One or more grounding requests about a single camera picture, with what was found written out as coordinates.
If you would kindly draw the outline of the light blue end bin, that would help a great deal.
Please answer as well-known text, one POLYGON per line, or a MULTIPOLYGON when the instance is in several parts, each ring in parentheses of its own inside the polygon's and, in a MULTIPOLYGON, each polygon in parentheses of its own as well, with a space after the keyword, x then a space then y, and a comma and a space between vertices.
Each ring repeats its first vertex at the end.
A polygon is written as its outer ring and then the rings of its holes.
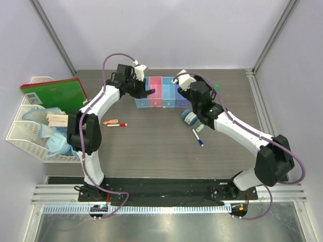
MULTIPOLYGON (((149 90, 149 77, 145 78, 145 91, 149 90)), ((140 99, 136 99, 135 98, 135 104, 137 108, 149 108, 149 98, 145 97, 145 98, 140 98, 140 99)))

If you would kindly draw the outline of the orange small stationery item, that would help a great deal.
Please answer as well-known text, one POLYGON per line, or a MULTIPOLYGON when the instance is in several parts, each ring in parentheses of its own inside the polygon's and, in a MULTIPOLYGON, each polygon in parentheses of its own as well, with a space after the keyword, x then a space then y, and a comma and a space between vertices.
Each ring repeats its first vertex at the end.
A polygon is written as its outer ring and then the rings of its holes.
POLYGON ((102 124, 103 125, 115 125, 115 124, 118 124, 118 123, 119 123, 118 119, 110 119, 110 120, 104 121, 102 124))

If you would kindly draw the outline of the blue plastic bin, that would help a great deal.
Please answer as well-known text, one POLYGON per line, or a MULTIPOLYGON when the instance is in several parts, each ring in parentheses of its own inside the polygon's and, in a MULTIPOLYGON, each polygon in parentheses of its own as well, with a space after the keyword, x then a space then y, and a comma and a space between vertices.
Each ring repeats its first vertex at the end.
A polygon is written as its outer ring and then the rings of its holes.
POLYGON ((163 87, 163 104, 164 108, 173 108, 176 104, 175 84, 172 82, 173 77, 162 77, 163 87))

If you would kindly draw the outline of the pink plastic bin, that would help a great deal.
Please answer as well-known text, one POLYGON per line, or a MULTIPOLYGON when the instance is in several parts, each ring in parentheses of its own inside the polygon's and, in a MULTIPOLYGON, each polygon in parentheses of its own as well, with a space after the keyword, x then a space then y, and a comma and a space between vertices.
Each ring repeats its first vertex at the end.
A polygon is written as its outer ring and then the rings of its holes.
POLYGON ((150 77, 149 88, 154 89, 155 92, 148 96, 149 107, 162 107, 163 105, 163 85, 162 77, 150 77))

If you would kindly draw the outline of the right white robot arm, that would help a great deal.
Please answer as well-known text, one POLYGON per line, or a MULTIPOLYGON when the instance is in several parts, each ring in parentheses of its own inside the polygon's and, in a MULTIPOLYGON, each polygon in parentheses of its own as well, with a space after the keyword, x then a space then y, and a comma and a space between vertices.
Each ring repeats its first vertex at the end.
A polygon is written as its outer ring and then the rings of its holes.
POLYGON ((228 193, 233 199, 240 199, 252 187, 273 187, 294 168, 286 137, 265 134, 236 118, 214 102, 215 92, 204 81, 180 84, 178 92, 190 101, 202 124, 231 137, 255 156, 253 169, 241 171, 228 181, 228 193))

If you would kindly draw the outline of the purple plastic bin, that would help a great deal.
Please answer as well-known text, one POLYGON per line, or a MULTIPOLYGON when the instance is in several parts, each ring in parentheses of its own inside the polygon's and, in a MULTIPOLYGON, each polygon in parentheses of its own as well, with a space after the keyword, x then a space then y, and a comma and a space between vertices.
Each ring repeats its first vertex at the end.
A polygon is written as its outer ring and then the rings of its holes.
POLYGON ((179 91, 178 91, 179 87, 180 86, 178 84, 175 85, 175 94, 176 94, 175 107, 176 108, 187 108, 189 106, 190 102, 179 93, 179 91))

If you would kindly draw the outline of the blue slime jar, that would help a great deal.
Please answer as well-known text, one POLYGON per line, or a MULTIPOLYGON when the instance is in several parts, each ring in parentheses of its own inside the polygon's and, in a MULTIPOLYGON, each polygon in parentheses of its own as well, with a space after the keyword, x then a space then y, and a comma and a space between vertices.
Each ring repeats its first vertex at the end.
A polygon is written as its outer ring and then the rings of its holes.
POLYGON ((188 126, 193 126, 197 121, 197 115, 192 111, 192 109, 186 109, 181 114, 181 119, 185 122, 188 126))

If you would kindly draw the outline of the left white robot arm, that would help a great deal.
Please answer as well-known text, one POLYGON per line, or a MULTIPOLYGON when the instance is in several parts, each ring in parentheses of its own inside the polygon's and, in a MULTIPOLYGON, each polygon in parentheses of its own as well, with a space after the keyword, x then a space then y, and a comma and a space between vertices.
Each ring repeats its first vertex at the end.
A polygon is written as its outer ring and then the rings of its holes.
POLYGON ((102 141, 100 122, 123 95, 140 99, 155 92, 146 89, 147 70, 137 62, 132 66, 119 64, 110 78, 103 78, 101 90, 86 106, 69 113, 67 142, 79 156, 84 172, 84 184, 74 187, 80 202, 104 201, 110 193, 98 154, 102 141))

